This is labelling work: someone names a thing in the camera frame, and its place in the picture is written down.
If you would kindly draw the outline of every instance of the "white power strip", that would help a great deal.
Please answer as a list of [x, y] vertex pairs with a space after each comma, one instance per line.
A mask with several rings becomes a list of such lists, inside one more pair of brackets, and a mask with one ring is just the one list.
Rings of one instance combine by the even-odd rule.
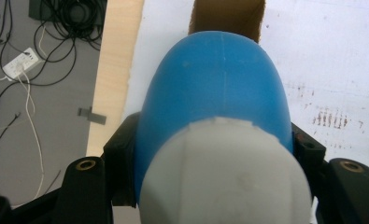
[[40, 63], [40, 60], [35, 52], [32, 48], [28, 48], [10, 63], [6, 64], [3, 70], [8, 75], [8, 80], [12, 81], [12, 78], [16, 78], [23, 71], [26, 72], [33, 69], [38, 63]]

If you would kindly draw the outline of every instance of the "brown cardboard piece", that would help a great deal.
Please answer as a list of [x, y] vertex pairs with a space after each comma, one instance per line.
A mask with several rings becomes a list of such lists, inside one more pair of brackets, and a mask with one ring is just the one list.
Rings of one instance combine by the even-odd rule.
[[195, 0], [189, 34], [226, 31], [260, 40], [264, 0]]

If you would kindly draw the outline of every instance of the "translucent white plastic part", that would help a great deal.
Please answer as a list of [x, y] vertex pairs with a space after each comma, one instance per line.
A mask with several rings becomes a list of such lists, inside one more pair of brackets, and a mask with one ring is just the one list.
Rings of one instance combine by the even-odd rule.
[[190, 124], [158, 151], [139, 208], [143, 224], [304, 224], [310, 206], [301, 167], [273, 135], [214, 118]]

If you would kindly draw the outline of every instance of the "gray floor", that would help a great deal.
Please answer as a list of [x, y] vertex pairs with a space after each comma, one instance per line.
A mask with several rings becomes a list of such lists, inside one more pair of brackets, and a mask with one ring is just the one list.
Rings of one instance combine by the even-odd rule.
[[[3, 11], [4, 2], [0, 0], [0, 12]], [[27, 16], [28, 1], [11, 1], [11, 4], [14, 22], [10, 42], [20, 50], [33, 48], [33, 36], [39, 21]], [[51, 24], [47, 25], [47, 30], [52, 30]], [[70, 49], [69, 42], [57, 50], [57, 58]], [[45, 34], [42, 48], [48, 53], [59, 43]], [[39, 137], [45, 169], [42, 194], [61, 171], [50, 190], [59, 188], [67, 165], [84, 157], [86, 152], [90, 123], [86, 118], [78, 116], [78, 109], [92, 105], [99, 51], [80, 40], [76, 45], [77, 62], [67, 79], [51, 87], [32, 87], [36, 110], [33, 122]], [[3, 65], [17, 55], [19, 52], [7, 46], [2, 58]], [[73, 59], [72, 53], [60, 63], [48, 63], [34, 83], [48, 83], [64, 76]], [[29, 77], [34, 76], [41, 65], [28, 72]], [[0, 82], [0, 92], [8, 84], [10, 83], [7, 80]], [[41, 180], [38, 149], [26, 116], [25, 100], [26, 92], [21, 85], [13, 86], [0, 99], [0, 126], [8, 125], [15, 114], [20, 113], [20, 117], [0, 140], [0, 194], [8, 197], [11, 204], [32, 200]]]

